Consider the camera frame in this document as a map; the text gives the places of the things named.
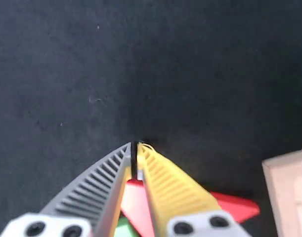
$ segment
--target red object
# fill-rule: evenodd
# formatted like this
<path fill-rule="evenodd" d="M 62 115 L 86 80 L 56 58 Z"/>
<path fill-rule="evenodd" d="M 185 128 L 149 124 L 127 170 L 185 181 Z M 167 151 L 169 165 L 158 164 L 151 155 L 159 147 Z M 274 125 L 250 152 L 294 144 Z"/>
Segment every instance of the red object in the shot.
<path fill-rule="evenodd" d="M 259 206 L 248 199 L 220 193 L 211 193 L 221 208 L 235 221 L 242 223 L 259 214 Z M 154 237 L 146 192 L 141 181 L 128 181 L 121 203 L 121 210 L 142 237 Z"/>
<path fill-rule="evenodd" d="M 143 182 L 132 180 L 127 182 L 121 211 L 142 237 L 155 236 Z"/>
<path fill-rule="evenodd" d="M 242 223 L 259 214 L 259 206 L 248 199 L 211 192 L 221 208 L 229 212 L 234 220 Z"/>

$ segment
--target dark gray surface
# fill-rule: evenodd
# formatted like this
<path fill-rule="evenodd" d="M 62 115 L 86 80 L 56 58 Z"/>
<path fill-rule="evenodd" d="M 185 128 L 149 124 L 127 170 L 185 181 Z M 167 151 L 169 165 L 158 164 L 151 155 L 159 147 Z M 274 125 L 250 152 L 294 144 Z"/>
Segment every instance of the dark gray surface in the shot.
<path fill-rule="evenodd" d="M 0 0 L 0 231 L 140 138 L 274 237 L 261 161 L 302 148 L 302 0 Z"/>

